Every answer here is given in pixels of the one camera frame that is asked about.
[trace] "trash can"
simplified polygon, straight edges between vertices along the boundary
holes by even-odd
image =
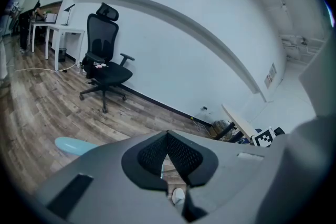
[[[65,62],[66,53],[67,53],[66,48],[59,48],[59,50],[58,50],[58,62]]]

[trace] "mesh backrest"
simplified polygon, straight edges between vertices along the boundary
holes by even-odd
[[[104,16],[112,21],[116,21],[119,18],[119,13],[116,9],[110,7],[109,5],[106,5],[104,2],[101,3],[100,8],[96,12],[99,16]]]
[[[113,57],[114,41],[119,27],[116,23],[96,14],[88,17],[88,52],[109,62]]]

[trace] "white desk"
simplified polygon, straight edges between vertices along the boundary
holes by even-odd
[[[32,52],[35,51],[35,30],[36,30],[36,26],[49,26],[49,25],[54,25],[55,23],[46,23],[44,21],[40,21],[40,22],[36,22],[34,20],[30,21],[29,24],[29,32],[28,32],[28,45],[30,45],[30,30],[33,27],[33,37],[32,37]]]
[[[257,131],[251,126],[251,124],[245,121],[231,108],[229,108],[228,106],[224,106],[223,104],[222,108],[249,141],[251,140],[251,137],[253,135],[258,134]]]
[[[47,34],[46,34],[46,49],[45,49],[46,60],[48,60],[48,40],[49,40],[50,30],[53,30],[54,33],[57,32],[58,34],[56,36],[56,42],[55,42],[55,47],[54,47],[55,48],[55,70],[56,71],[58,70],[58,53],[59,53],[60,37],[62,34],[65,34],[65,33],[80,34],[79,39],[78,39],[78,45],[77,45],[77,53],[76,53],[76,64],[78,65],[80,61],[79,55],[80,55],[80,49],[82,47],[82,41],[83,41],[85,30],[73,28],[71,26],[49,24],[48,29],[47,29]]]

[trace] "chair armrest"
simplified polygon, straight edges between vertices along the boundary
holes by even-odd
[[[127,61],[128,59],[130,59],[130,60],[132,60],[132,61],[135,60],[133,57],[128,56],[128,55],[126,55],[126,54],[120,54],[120,55],[124,57],[124,59],[122,59],[122,61],[121,61],[121,63],[120,63],[121,66],[123,66],[123,65],[126,63],[126,61]]]
[[[97,63],[105,63],[105,60],[100,58],[99,56],[91,53],[91,52],[87,52],[86,54],[86,57],[88,57],[90,60],[94,61],[94,62],[97,62]]]

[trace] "light blue object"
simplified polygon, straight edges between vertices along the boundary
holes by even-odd
[[[72,153],[78,156],[97,147],[97,145],[70,137],[59,137],[55,140],[55,145],[62,151]]]

